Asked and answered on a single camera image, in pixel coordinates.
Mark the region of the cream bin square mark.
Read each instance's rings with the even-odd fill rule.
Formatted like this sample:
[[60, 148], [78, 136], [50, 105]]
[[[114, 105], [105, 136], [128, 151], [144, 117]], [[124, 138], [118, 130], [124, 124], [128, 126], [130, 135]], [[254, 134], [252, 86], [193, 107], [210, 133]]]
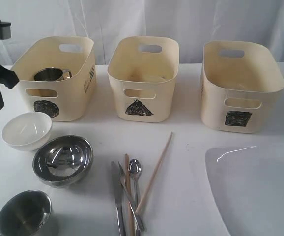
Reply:
[[206, 43], [200, 81], [202, 122], [237, 133], [260, 130], [284, 89], [269, 49], [243, 41]]

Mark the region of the steel table knife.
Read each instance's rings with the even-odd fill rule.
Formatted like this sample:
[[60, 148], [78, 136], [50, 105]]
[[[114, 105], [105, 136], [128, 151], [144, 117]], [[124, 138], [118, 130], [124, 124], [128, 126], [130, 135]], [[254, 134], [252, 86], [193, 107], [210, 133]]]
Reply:
[[115, 206], [117, 212], [117, 222], [118, 222], [118, 229], [119, 235], [125, 236], [125, 224], [122, 214], [122, 185], [120, 183], [120, 174], [119, 168], [117, 167], [115, 162], [111, 162], [111, 173], [112, 173], [112, 182], [113, 182], [113, 190], [114, 190], [114, 199], [115, 199]]

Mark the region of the small matte steel cup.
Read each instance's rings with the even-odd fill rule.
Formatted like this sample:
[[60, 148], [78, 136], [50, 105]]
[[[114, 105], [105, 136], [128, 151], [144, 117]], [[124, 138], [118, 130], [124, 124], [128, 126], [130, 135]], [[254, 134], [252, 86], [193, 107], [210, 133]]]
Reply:
[[52, 219], [50, 197], [27, 190], [12, 197], [0, 211], [1, 236], [49, 236]]

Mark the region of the white curtain backdrop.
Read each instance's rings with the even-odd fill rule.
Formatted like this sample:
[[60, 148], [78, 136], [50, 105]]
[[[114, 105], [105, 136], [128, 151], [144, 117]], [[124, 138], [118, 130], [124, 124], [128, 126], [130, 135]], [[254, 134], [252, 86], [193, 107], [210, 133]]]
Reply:
[[129, 36], [174, 39], [181, 63], [200, 63], [214, 40], [255, 42], [284, 61], [284, 0], [0, 0], [0, 20], [11, 23], [2, 65], [49, 36], [89, 37], [97, 64]]

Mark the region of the steel long-handled spoon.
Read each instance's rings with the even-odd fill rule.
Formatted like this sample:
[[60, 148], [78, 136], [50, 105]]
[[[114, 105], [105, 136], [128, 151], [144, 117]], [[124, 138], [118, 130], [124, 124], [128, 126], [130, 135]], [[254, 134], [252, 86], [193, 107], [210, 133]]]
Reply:
[[135, 199], [136, 205], [138, 205], [139, 197], [140, 197], [138, 180], [142, 172], [140, 162], [137, 159], [131, 159], [128, 164], [128, 171], [129, 171], [130, 177], [132, 178], [134, 182], [134, 199]]

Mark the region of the large shiny steel bowl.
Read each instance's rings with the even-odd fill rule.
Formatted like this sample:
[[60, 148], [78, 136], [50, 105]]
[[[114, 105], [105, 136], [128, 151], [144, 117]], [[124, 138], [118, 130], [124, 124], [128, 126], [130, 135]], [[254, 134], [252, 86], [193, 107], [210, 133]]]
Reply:
[[92, 163], [90, 142], [80, 136], [65, 135], [48, 141], [37, 151], [32, 169], [42, 183], [63, 188], [83, 179]]

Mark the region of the white square ceramic plate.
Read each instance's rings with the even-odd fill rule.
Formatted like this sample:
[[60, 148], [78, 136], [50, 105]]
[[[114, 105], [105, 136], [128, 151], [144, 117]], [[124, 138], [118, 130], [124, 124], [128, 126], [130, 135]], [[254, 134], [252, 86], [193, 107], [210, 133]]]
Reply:
[[284, 144], [205, 154], [209, 185], [232, 236], [284, 236]]

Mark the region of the white ceramic bowl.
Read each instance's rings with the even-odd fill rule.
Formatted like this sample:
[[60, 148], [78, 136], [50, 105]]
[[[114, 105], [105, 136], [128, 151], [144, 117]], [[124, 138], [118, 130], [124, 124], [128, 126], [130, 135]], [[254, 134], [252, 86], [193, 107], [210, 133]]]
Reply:
[[52, 127], [52, 119], [47, 114], [28, 112], [10, 120], [4, 126], [1, 137], [15, 150], [34, 151], [47, 143]]

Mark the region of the cream bin triangle mark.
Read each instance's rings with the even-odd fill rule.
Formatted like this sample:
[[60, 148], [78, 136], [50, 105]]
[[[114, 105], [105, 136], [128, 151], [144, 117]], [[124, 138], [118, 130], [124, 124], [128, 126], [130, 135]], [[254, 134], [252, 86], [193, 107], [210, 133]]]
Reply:
[[119, 118], [162, 122], [171, 111], [179, 67], [179, 45], [170, 38], [132, 36], [121, 40], [108, 65]]

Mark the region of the cream bin circle mark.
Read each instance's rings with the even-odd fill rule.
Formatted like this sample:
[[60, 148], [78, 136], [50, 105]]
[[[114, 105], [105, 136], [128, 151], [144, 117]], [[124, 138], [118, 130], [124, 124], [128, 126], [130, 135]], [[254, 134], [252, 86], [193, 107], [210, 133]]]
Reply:
[[[53, 121], [73, 121], [86, 111], [96, 86], [94, 42], [87, 37], [51, 36], [35, 42], [12, 66], [19, 94], [29, 111]], [[36, 81], [39, 71], [53, 67], [71, 71], [70, 78]]]

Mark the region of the long light wooden chopstick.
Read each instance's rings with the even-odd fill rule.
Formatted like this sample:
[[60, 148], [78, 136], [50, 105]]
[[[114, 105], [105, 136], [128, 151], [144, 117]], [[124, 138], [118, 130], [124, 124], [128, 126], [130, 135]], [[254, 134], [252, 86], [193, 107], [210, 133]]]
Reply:
[[173, 132], [170, 133], [170, 135], [169, 135], [169, 137], [168, 137], [168, 139], [167, 139], [167, 141], [165, 143], [164, 149], [162, 150], [161, 155], [158, 158], [158, 161], [157, 161], [157, 163], [156, 163], [156, 165], [154, 167], [154, 170], [153, 170], [153, 173], [152, 173], [152, 175], [150, 177], [150, 180], [149, 180], [149, 182], [148, 182], [148, 184], [146, 186], [146, 189], [145, 189], [145, 191], [144, 191], [144, 193], [142, 195], [142, 198], [141, 198], [141, 200], [140, 200], [140, 202], [139, 202], [139, 204], [137, 206], [137, 209], [135, 211], [135, 213], [137, 215], [140, 215], [140, 213], [142, 212], [143, 207], [146, 204], [148, 194], [149, 194], [150, 189], [151, 189], [151, 187], [152, 187], [152, 185], [154, 183], [154, 180], [156, 178], [156, 175], [157, 175], [157, 172], [159, 170], [159, 167], [160, 167], [160, 165], [161, 165], [161, 163], [162, 163], [162, 161], [163, 161], [163, 159], [164, 159], [164, 157], [166, 155], [166, 152], [168, 150], [168, 147], [169, 147], [169, 144], [170, 144], [170, 142], [172, 140], [172, 137], [173, 137]]

